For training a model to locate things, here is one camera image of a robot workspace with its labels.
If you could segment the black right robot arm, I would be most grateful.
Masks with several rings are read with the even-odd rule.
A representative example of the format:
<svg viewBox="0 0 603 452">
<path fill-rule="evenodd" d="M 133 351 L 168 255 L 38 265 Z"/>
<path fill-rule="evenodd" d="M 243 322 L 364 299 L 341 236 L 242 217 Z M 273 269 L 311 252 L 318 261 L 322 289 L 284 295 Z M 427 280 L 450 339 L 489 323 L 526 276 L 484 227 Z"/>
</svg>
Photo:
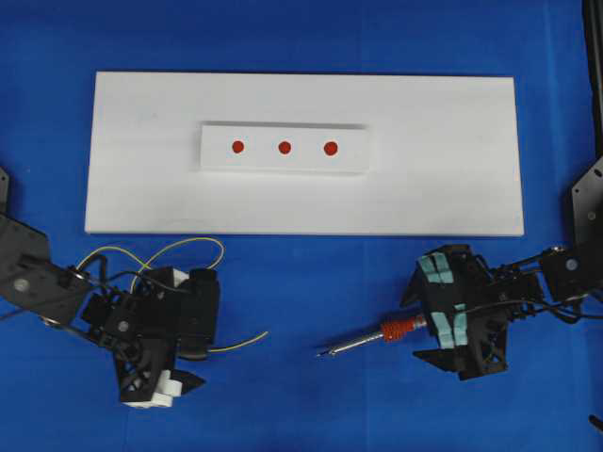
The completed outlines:
<svg viewBox="0 0 603 452">
<path fill-rule="evenodd" d="M 602 254 L 593 244 L 552 248 L 498 267 L 467 245 L 446 245 L 416 261 L 402 298 L 419 303 L 435 349 L 415 357 L 461 380 L 504 372 L 512 322 L 550 313 L 573 325 L 581 303 L 602 288 Z"/>
</svg>

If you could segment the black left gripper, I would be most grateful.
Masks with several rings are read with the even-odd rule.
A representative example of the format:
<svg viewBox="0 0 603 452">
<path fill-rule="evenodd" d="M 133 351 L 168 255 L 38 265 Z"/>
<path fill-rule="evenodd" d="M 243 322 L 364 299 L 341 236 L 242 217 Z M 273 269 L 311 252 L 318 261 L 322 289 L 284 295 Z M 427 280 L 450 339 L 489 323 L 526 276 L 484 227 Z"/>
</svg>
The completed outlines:
<svg viewBox="0 0 603 452">
<path fill-rule="evenodd" d="M 93 295 L 81 314 L 88 337 L 111 350 L 119 346 L 145 348 L 145 340 L 159 340 L 178 357 L 202 361 L 214 345 L 220 307 L 220 283 L 214 269 L 192 269 L 178 286 L 139 282 L 131 293 Z M 205 385 L 188 371 L 162 371 L 162 394 L 183 396 Z"/>
</svg>

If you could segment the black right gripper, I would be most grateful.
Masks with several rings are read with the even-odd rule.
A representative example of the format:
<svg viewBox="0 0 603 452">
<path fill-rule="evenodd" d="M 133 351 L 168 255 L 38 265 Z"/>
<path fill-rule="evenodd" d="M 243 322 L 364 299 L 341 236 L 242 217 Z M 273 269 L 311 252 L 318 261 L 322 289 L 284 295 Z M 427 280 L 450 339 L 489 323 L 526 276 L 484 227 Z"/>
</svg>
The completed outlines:
<svg viewBox="0 0 603 452">
<path fill-rule="evenodd" d="M 462 375 L 469 367 L 467 331 L 506 330 L 518 317 L 518 270 L 491 268 L 468 245 L 429 251 L 416 260 L 399 306 L 416 304 L 438 347 L 414 351 L 413 356 Z"/>
</svg>

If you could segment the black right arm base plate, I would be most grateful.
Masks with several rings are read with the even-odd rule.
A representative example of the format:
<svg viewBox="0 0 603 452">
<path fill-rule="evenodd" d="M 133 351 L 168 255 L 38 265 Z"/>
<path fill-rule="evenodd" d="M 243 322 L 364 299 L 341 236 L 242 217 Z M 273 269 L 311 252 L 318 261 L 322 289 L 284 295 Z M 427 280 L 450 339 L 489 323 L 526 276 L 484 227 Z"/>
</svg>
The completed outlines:
<svg viewBox="0 0 603 452">
<path fill-rule="evenodd" d="M 602 158 L 571 189 L 575 260 L 579 268 L 602 261 Z"/>
</svg>

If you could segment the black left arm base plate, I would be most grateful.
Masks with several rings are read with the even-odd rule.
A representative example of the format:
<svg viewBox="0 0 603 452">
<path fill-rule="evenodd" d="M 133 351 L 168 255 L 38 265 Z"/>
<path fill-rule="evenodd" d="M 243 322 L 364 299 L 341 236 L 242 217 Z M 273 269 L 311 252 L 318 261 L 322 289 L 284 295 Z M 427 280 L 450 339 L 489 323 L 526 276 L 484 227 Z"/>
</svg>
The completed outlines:
<svg viewBox="0 0 603 452">
<path fill-rule="evenodd" d="M 4 215 L 8 211 L 10 177 L 8 173 L 0 168 L 0 214 Z"/>
</svg>

